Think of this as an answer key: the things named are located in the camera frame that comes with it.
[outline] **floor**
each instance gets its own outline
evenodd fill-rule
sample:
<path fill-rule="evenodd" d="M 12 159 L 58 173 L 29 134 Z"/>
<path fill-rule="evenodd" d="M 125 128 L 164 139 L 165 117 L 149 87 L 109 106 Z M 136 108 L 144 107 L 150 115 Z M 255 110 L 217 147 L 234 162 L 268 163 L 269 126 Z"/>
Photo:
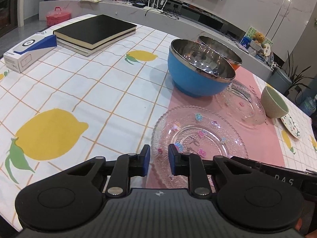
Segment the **floor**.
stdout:
<path fill-rule="evenodd" d="M 46 28 L 46 21 L 34 19 L 31 22 L 26 23 L 23 27 L 15 28 L 9 33 L 0 37 L 0 58 L 6 51 L 22 40 Z"/>

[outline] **floral plate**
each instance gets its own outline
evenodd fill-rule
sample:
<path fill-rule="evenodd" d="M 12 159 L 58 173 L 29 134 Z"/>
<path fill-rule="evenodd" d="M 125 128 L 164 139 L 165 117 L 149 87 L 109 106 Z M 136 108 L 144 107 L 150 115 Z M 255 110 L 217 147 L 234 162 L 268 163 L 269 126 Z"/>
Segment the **floral plate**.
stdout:
<path fill-rule="evenodd" d="M 280 119 L 291 135 L 293 135 L 297 139 L 301 138 L 301 132 L 298 128 L 298 124 L 293 120 L 293 118 L 289 114 L 281 117 Z"/>

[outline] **book stack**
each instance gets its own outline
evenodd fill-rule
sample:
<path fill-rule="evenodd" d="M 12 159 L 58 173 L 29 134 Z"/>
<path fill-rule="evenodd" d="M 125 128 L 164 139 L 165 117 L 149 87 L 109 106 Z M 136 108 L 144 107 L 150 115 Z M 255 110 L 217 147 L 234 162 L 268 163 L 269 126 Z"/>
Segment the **book stack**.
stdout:
<path fill-rule="evenodd" d="M 81 55 L 90 56 L 135 33 L 135 24 L 98 15 L 54 30 L 57 43 Z"/>

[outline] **glass plate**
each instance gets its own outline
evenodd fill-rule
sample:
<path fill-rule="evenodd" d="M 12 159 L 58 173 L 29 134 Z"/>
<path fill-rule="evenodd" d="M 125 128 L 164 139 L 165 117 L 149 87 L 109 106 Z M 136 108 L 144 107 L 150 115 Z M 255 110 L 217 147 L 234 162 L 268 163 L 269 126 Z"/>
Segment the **glass plate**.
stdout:
<path fill-rule="evenodd" d="M 264 108 L 257 95 L 236 80 L 216 98 L 224 110 L 242 124 L 254 126 L 266 121 Z"/>
<path fill-rule="evenodd" d="M 167 188 L 187 187 L 187 177 L 173 176 L 168 161 L 168 145 L 180 153 L 191 152 L 202 159 L 215 155 L 248 158 L 241 137 L 221 116 L 201 107 L 176 107 L 167 111 L 155 125 L 151 141 L 152 168 Z"/>

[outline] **blue and white box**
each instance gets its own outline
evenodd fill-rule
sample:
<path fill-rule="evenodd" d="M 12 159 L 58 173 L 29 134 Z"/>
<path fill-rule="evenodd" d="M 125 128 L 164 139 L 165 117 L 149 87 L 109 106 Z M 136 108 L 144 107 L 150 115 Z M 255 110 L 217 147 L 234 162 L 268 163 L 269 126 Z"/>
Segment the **blue and white box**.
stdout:
<path fill-rule="evenodd" d="M 56 35 L 37 32 L 4 53 L 5 65 L 21 73 L 56 46 Z"/>

